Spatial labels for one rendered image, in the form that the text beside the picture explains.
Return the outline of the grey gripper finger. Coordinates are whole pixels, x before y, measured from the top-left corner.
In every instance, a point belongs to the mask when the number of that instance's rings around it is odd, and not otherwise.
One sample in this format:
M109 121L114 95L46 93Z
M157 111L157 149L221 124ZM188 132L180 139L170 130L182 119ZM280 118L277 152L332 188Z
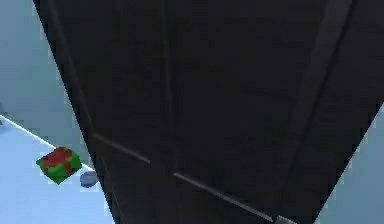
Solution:
M130 150L128 148L124 148L123 146L119 145L118 143L115 143L112 140L108 140L108 139L106 139L105 137L103 137L102 135L100 135L98 133L93 134L93 137L98 139L98 140L101 140L104 143L108 143L108 144L116 147L119 151L127 153L127 154L129 154L129 155L131 155L131 156L141 160L141 161L144 161L147 164L151 164L152 163L151 160L146 158L145 156L142 156L142 155L140 155L140 154L138 154L138 153L136 153L136 152L134 152L134 151L132 151L132 150ZM237 207L242 208L242 209L244 209L244 210L246 210L246 211L248 211L248 212L250 212L250 213L252 213L252 214L254 214L254 215L256 215L256 216L258 216L258 217L260 217L260 218L262 218L264 220L266 220L266 221L274 222L273 218L271 216L269 216L269 215L267 215L267 214L265 214L265 213L263 213L261 211L258 211L256 209L254 209L254 208L244 204L244 203L241 203L240 201L235 200L233 197L231 198L231 197L229 197L229 196L227 196L227 195L225 195L225 194L223 194L223 193L213 189L212 187L209 187L208 185L204 185L203 183L200 183L197 180L193 180L190 177L182 175L182 174L180 174L178 172L173 172L172 175L174 177L177 177L177 178L179 178L181 180L184 180L184 181L186 181L186 182L188 182L188 183L190 183L190 184L192 184L192 185L194 185L194 186L196 186L196 187L198 187L200 189L203 189L206 192L209 192L211 195L215 195L216 197L219 197L219 198L221 198L224 201L227 201L227 202L229 202L229 203L231 203L233 205L236 205Z

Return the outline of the large black cabinet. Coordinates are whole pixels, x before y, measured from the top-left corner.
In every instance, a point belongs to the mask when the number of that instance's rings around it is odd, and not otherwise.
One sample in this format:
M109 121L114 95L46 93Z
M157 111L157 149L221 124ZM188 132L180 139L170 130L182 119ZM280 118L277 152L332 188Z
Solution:
M115 224L314 224L384 103L384 0L33 1Z

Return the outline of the green gift box red ribbon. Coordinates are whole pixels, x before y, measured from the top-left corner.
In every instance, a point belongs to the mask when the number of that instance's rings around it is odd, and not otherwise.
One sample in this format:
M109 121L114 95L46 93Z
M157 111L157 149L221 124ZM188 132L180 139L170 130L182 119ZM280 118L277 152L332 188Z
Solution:
M57 185L82 168L80 156L70 148L60 146L36 161L41 171Z

